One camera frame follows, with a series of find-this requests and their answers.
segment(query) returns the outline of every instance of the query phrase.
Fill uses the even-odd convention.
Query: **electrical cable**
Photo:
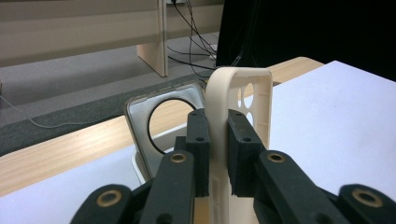
[[[190,15],[191,15],[191,23],[192,23],[193,18],[192,18],[191,10],[190,10]],[[192,69],[192,71],[195,73],[195,75],[199,76],[198,73],[195,71],[194,67],[192,66],[192,61],[191,61],[191,45],[192,45],[192,28],[191,28],[191,30],[190,30],[190,48],[189,48],[189,53],[190,53],[190,55],[189,55],[189,59],[190,59],[190,64],[191,64],[191,69]]]
[[[200,67],[200,68],[205,68],[205,69],[210,69],[210,70],[216,70],[216,68],[206,67],[206,66],[202,66],[202,65],[199,65],[199,64],[195,64],[195,63],[186,63],[186,62],[183,62],[183,61],[181,61],[179,59],[173,58],[171,56],[168,56],[168,58],[170,60],[173,60],[173,61],[177,62],[177,63],[184,63],[184,64],[191,65],[191,66],[194,66],[194,67]]]
[[[44,128],[44,129],[55,129],[55,128],[60,128],[63,126],[68,126],[68,125],[85,125],[85,124],[91,124],[91,123],[96,123],[98,121],[104,120],[104,119],[108,119],[111,117],[117,117],[117,116],[121,116],[123,114],[113,114],[113,115],[109,115],[106,116],[104,118],[101,119],[96,119],[96,120],[92,120],[92,121],[87,121],[87,122],[66,122],[66,123],[61,123],[58,125],[54,125],[54,126],[46,126],[46,125],[42,125],[42,124],[38,124],[36,123],[28,114],[26,114],[25,112],[23,112],[22,110],[20,110],[19,108],[17,108],[15,105],[13,105],[12,103],[10,103],[6,98],[4,98],[2,95],[0,95],[0,98],[2,100],[4,100],[4,102],[6,102],[6,104],[8,104],[9,106],[11,106],[13,109],[19,111],[21,114],[23,114],[27,119],[29,119],[35,126],[40,127],[40,128]]]
[[[183,53],[174,49],[171,49],[168,47],[168,49],[172,50],[175,53],[179,53],[179,54],[192,54],[192,55],[196,55],[196,56],[210,56],[209,54],[202,54],[202,53]]]
[[[248,23],[248,20],[244,20],[244,24],[245,24],[245,25],[243,25],[243,26],[239,29],[239,31],[236,33],[236,36],[235,36],[234,39],[233,39],[233,42],[232,42],[232,44],[231,44],[231,46],[230,46],[230,48],[229,48],[229,60],[231,60],[231,55],[232,55],[233,47],[235,46],[238,37],[242,34],[242,31],[243,31],[244,27],[247,25],[247,23]],[[243,50],[243,46],[242,46],[242,49],[239,50],[238,55],[237,55],[236,58],[233,60],[233,62],[231,63],[230,66],[237,66],[238,63],[239,63],[239,61],[241,60],[243,54],[244,54],[244,50]]]
[[[216,51],[210,46],[209,43],[207,43],[207,41],[199,34],[198,30],[196,29],[195,21],[194,21],[194,19],[193,19],[193,17],[192,17],[192,8],[191,8],[191,3],[190,3],[190,1],[187,0],[186,3],[187,3],[187,6],[188,6],[190,15],[191,15],[191,23],[189,23],[189,22],[187,21],[187,19],[183,16],[183,14],[180,12],[180,10],[178,9],[178,7],[177,7],[176,4],[174,4],[175,10],[176,10],[177,13],[183,18],[183,20],[189,25],[189,27],[191,28],[191,30],[194,31],[194,32],[198,35],[198,37],[200,38],[200,40],[202,41],[202,43],[203,43],[203,45],[204,45],[205,51],[206,51],[207,53],[209,53],[209,54],[215,54]],[[204,42],[205,42],[205,44],[207,44],[215,53],[214,53],[214,52],[210,52],[210,51],[206,48]]]
[[[190,41],[192,41],[198,48],[200,48],[200,49],[202,49],[203,51],[207,52],[207,53],[209,54],[208,56],[212,56],[212,57],[213,57],[213,55],[216,55],[216,54],[217,54],[216,52],[213,53],[213,52],[208,51],[208,49],[205,48],[205,46],[202,47],[201,45],[199,45],[197,42],[195,42],[194,39],[192,39],[191,36],[189,36],[189,39],[190,39]]]

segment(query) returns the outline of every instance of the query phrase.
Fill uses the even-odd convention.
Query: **gray carpet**
[[[210,76],[211,71],[199,73],[201,76]],[[147,94],[163,88],[174,86],[190,80],[202,79],[195,74],[187,75],[166,81],[164,83],[148,86],[146,88],[137,89],[110,96],[104,99],[89,102],[83,105],[77,105],[66,108],[64,110],[55,111],[46,115],[34,118],[34,121],[46,126],[54,126],[61,123],[73,122],[83,123],[93,120],[89,124],[82,125],[66,125],[59,128],[46,129],[34,125],[30,120],[25,119],[15,123],[7,124],[0,128],[0,156],[4,156],[10,152],[29,147],[51,138],[58,137],[67,133],[71,133],[98,122],[107,119],[113,119],[124,114],[125,103],[133,96]]]

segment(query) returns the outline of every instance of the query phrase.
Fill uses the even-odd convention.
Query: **circular hole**
[[[160,214],[157,216],[156,224],[171,224],[173,221],[172,215],[170,214]]]
[[[239,107],[242,106],[242,90],[241,89],[238,90],[238,106]]]
[[[193,110],[181,99],[168,99],[155,106],[148,119],[151,144],[162,154],[173,151],[175,138],[187,134],[187,116]]]
[[[314,220],[319,224],[332,224],[332,219],[322,213],[314,214]]]
[[[111,189],[99,195],[99,197],[96,199],[96,203],[101,207],[109,207],[118,203],[120,199],[121,192],[116,189]]]
[[[358,202],[371,207],[381,207],[383,205],[381,198],[368,189],[354,189],[352,196]]]
[[[247,113],[247,120],[250,123],[250,125],[253,126],[254,119],[253,119],[253,115],[250,112]]]
[[[268,154],[267,158],[268,160],[273,162],[283,162],[285,160],[285,158],[283,158],[281,155],[276,153]]]
[[[244,90],[244,105],[246,108],[250,108],[253,103],[254,87],[253,84],[249,83]]]
[[[180,154],[180,153],[177,153],[177,154],[171,156],[171,161],[172,162],[179,163],[179,162],[185,161],[186,159],[187,159],[187,157],[184,154]]]

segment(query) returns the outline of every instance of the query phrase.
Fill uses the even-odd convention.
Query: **desk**
[[[299,57],[269,67],[274,82],[285,82],[322,66]],[[60,174],[134,143],[121,116],[0,158],[0,196]]]
[[[193,1],[200,34],[218,32],[221,0]],[[178,6],[188,18],[186,5]],[[190,26],[163,0],[0,1],[0,67],[137,46],[167,76],[166,40]]]

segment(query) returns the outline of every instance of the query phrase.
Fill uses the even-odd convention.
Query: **floor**
[[[202,37],[217,44],[219,33]],[[193,39],[201,43],[198,36]],[[190,56],[178,52],[205,53],[194,44],[190,47],[187,37],[168,40],[168,47],[168,56],[184,62]],[[206,55],[192,55],[191,61],[212,68],[215,64]],[[160,77],[133,46],[0,68],[1,95],[33,118],[205,70],[169,60],[169,76]],[[21,112],[0,99],[0,128],[23,119]]]

